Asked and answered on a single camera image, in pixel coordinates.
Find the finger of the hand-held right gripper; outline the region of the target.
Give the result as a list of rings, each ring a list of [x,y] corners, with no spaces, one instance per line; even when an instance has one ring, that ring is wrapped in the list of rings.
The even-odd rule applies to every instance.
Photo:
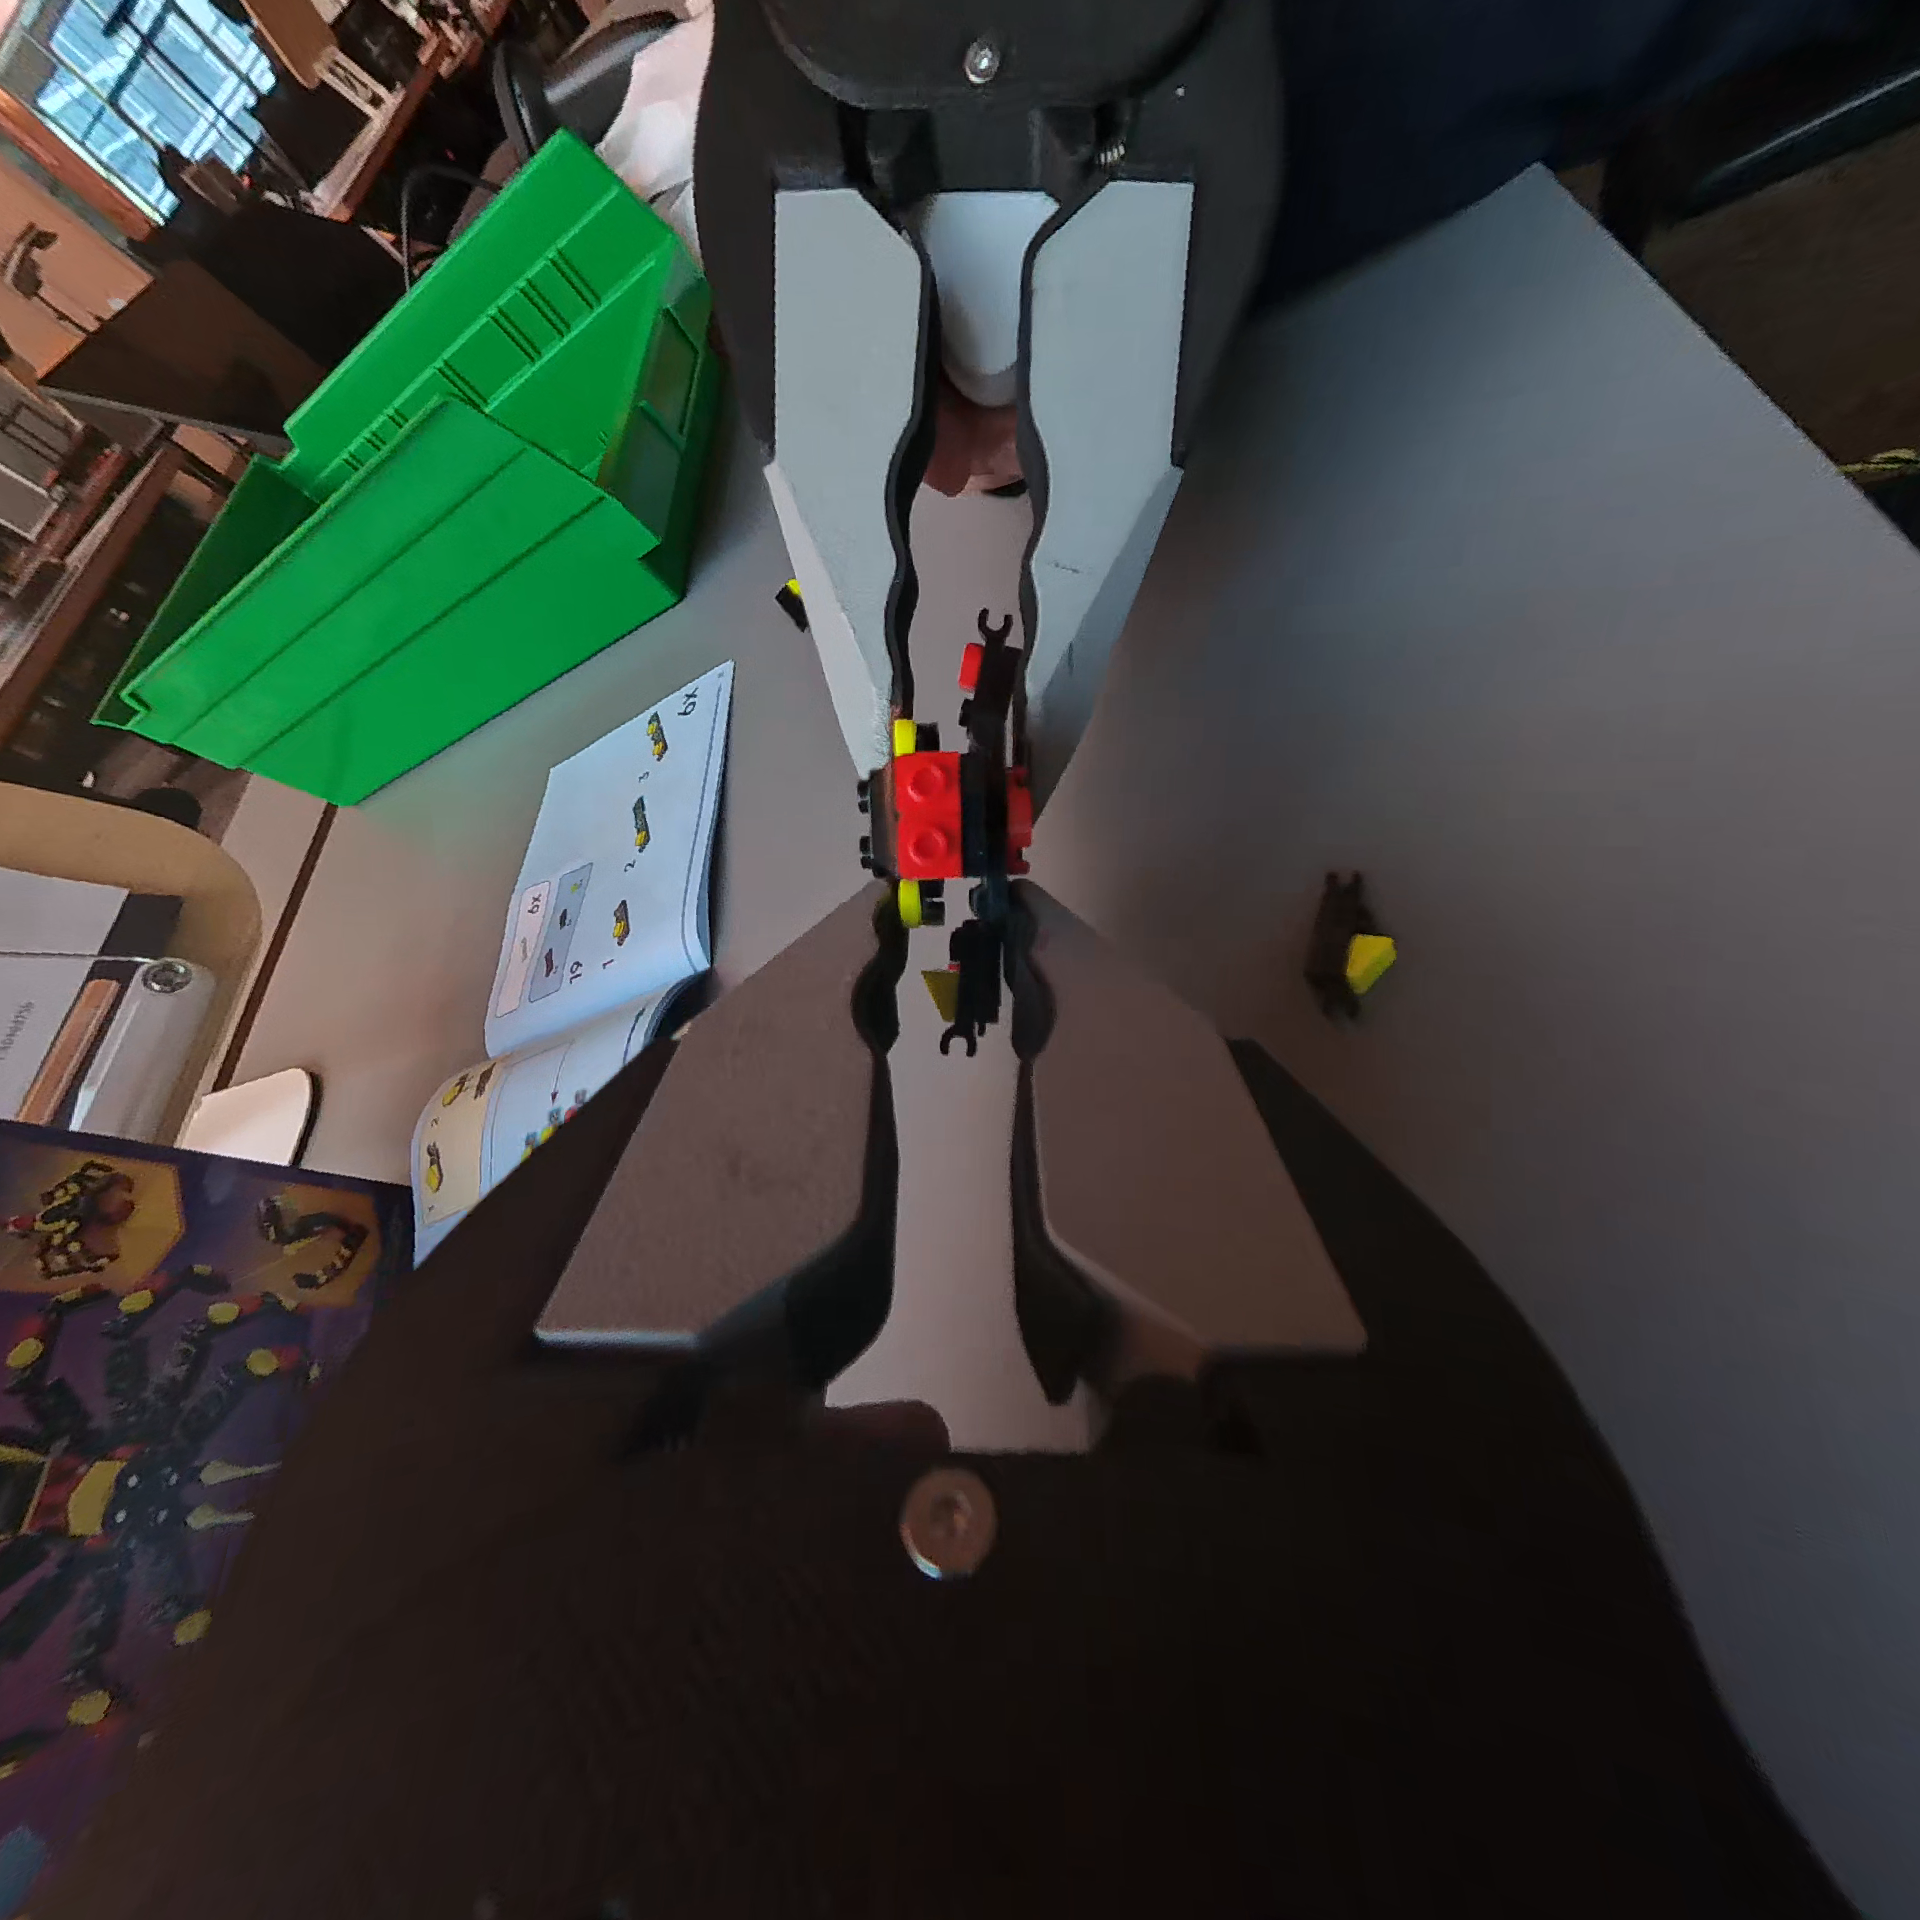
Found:
[[[1020,272],[1024,743],[1034,809],[1067,771],[1179,491],[1195,188],[1114,178],[1052,215]]]
[[[851,767],[913,707],[910,501],[924,468],[931,272],[849,184],[773,196],[773,450],[766,481]]]

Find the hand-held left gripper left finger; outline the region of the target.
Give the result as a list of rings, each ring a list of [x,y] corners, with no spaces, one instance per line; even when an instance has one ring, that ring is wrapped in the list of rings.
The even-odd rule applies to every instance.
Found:
[[[905,928],[867,886],[679,1037],[561,1270],[556,1351],[823,1389],[895,1304]]]

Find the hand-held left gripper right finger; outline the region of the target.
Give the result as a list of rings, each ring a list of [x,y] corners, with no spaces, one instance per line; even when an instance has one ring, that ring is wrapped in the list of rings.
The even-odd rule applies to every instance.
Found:
[[[1015,1313],[1052,1404],[1123,1375],[1359,1357],[1362,1318],[1224,1037],[1017,886]]]

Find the red black yellow lego model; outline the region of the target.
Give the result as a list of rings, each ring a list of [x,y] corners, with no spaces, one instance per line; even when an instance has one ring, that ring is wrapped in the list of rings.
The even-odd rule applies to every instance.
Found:
[[[980,611],[958,663],[958,746],[899,714],[892,757],[857,785],[868,821],[861,859],[892,886],[899,928],[947,924],[947,967],[924,974],[944,1053],[975,1057],[1015,990],[1015,946],[1028,931],[1017,886],[1034,840],[1028,760],[1015,614]]]

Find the black and yellow lego piece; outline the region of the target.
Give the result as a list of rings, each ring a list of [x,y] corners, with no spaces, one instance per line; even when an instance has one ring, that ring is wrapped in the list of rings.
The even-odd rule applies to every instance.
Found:
[[[1398,963],[1398,945],[1377,921],[1359,872],[1325,872],[1311,914],[1303,983],[1322,1018],[1359,1019],[1364,999]]]

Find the lego instruction booklet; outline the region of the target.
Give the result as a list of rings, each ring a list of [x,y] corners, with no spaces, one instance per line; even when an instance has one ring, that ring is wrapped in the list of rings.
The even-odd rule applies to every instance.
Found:
[[[446,1078],[413,1134],[414,1261],[710,971],[731,691],[727,659],[549,771],[501,924],[486,1057]]]

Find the purple lego box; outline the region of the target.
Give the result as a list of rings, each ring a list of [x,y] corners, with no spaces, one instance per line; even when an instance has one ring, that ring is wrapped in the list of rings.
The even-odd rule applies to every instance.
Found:
[[[406,1186],[2,1124],[6,1916],[148,1731],[413,1252]]]

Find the person's right hand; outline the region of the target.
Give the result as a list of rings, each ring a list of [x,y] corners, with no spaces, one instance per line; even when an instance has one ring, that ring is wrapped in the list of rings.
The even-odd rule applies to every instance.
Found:
[[[940,496],[1024,496],[1027,472],[1015,428],[1011,404],[986,407],[957,387],[943,387],[924,488]]]

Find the green plastic bin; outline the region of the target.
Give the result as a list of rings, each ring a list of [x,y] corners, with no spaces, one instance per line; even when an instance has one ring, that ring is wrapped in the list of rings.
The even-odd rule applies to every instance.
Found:
[[[612,488],[460,398],[329,498],[254,458],[92,719],[365,800],[683,597],[711,426],[638,404]]]
[[[292,421],[281,463],[340,589],[489,603],[580,656],[686,585],[720,370],[686,244],[556,133]]]

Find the black office chair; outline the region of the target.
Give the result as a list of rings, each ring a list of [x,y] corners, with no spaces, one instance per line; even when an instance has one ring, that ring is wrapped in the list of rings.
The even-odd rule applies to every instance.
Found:
[[[556,60],[546,60],[529,41],[501,39],[493,46],[491,81],[512,161],[532,159],[557,132],[589,146],[602,139],[624,102],[634,60],[661,39],[675,51],[693,27],[707,23],[707,13],[672,11],[602,18]]]

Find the beige wooden chair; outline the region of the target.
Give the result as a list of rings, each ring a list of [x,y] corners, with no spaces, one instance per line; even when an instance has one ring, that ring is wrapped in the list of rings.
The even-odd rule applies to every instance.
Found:
[[[266,946],[266,915],[239,859],[203,830],[92,795],[2,785],[2,869],[179,901],[177,955],[210,970],[210,1008],[166,1084],[158,1138],[177,1142],[218,1057]]]

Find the window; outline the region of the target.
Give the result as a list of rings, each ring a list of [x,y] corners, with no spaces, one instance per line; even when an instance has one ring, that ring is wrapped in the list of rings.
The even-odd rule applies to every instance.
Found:
[[[2,37],[6,93],[148,212],[173,208],[163,150],[252,156],[274,83],[239,2],[23,2]]]

